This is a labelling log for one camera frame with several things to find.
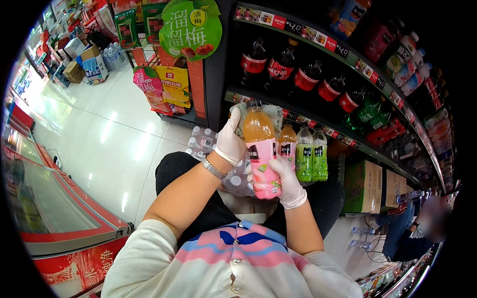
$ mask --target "tiled floor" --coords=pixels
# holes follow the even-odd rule
[[[151,112],[132,77],[127,65],[95,86],[82,82],[64,89],[37,79],[26,98],[36,142],[58,155],[63,171],[98,203],[138,225],[156,197],[157,165],[166,154],[187,149],[191,130]],[[270,211],[263,201],[221,195],[234,213],[248,213],[250,206]],[[363,217],[338,218],[324,242],[325,251],[356,279],[379,268],[376,262],[384,257],[369,253],[373,262],[363,249],[349,247],[352,239],[365,238],[351,234],[354,226],[364,226]]]

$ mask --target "green snack bag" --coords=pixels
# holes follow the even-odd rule
[[[162,11],[167,3],[143,5],[144,32],[149,44],[159,44],[159,31],[164,25]]]
[[[136,28],[136,8],[120,12],[114,16],[119,44],[123,49],[140,47]]]
[[[174,57],[196,61],[210,56],[222,38],[220,11],[214,0],[172,0],[163,10],[161,47]]]

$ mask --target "snack bag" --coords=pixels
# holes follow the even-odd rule
[[[161,47],[174,57],[196,61],[210,56],[222,37],[214,0],[172,0],[162,13]]]
[[[147,43],[159,44],[159,30],[164,25],[162,11],[167,3],[154,3],[143,5],[144,32]]]
[[[153,66],[162,83],[165,102],[190,108],[189,76],[186,68]]]
[[[146,95],[151,111],[172,116],[169,103],[162,100],[162,84],[157,73],[151,67],[134,67],[133,83]]]
[[[119,44],[123,49],[140,47],[136,28],[136,8],[120,12],[114,16]]]

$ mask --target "pink bottle label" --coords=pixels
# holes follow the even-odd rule
[[[281,181],[277,173],[270,169],[268,161],[277,159],[275,138],[245,143],[249,149],[252,166],[253,191],[259,199],[272,199],[281,194]]]
[[[291,164],[291,169],[295,172],[295,152],[297,149],[296,143],[282,142],[280,143],[280,155],[284,159],[288,159]]]

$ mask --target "white glove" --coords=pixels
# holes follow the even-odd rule
[[[215,152],[225,158],[232,166],[237,166],[247,149],[244,141],[235,134],[239,121],[240,109],[235,107],[230,119],[218,133],[217,146],[215,147]]]
[[[277,155],[277,159],[270,159],[268,162],[270,168],[275,171],[281,180],[281,195],[280,203],[285,209],[293,209],[300,207],[305,203],[307,194],[306,190],[298,182],[298,179],[295,175],[295,172],[292,170],[290,162],[286,159],[283,159],[280,155]],[[245,173],[249,174],[247,176],[247,181],[252,183],[252,169],[249,164],[245,169]]]

